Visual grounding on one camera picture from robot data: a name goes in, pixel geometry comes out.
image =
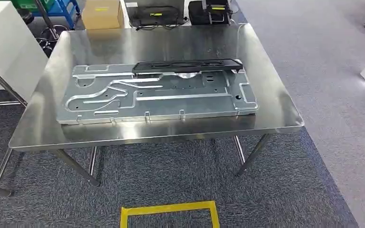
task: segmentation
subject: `floor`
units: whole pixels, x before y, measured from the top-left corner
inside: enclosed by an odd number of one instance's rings
[[[365,0],[238,0],[365,227]]]

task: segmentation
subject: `metal table frame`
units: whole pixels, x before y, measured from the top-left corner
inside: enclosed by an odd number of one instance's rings
[[[304,126],[250,24],[178,27],[170,31],[71,31],[61,34],[56,47],[47,63],[46,69],[50,70],[43,73],[9,147],[18,151],[50,150],[93,186],[99,185],[93,176],[97,146],[232,136],[242,164],[237,175],[242,175],[273,134],[294,133]],[[243,62],[259,104],[257,114],[86,125],[56,122],[56,106],[75,65],[210,58],[236,58]],[[262,135],[247,159],[238,135]],[[92,147],[88,170],[65,152],[80,147]]]

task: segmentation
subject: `gray carpet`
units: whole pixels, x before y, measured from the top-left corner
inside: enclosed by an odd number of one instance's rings
[[[30,27],[38,34],[43,24]],[[0,107],[0,160],[21,113],[19,106]],[[258,139],[241,137],[244,149]],[[88,149],[68,151],[87,167]],[[247,173],[235,177],[239,162],[230,138],[104,147],[95,188],[49,152],[14,152],[1,184],[14,195],[0,197],[0,225],[118,226],[121,206],[215,200],[222,226],[357,227],[305,128],[274,136]],[[131,216],[128,223],[211,225],[208,210]]]
[[[365,0],[238,0],[365,227]]]

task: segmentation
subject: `yellow label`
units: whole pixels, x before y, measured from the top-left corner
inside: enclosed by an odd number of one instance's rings
[[[96,11],[108,11],[108,7],[97,7],[95,8]]]

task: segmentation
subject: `green object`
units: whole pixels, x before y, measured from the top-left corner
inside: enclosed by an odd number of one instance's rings
[[[22,9],[27,9],[30,12],[38,12],[37,5],[34,0],[11,0],[13,5],[16,7],[18,5]],[[41,0],[45,10],[48,12],[52,5],[54,5],[55,0]]]

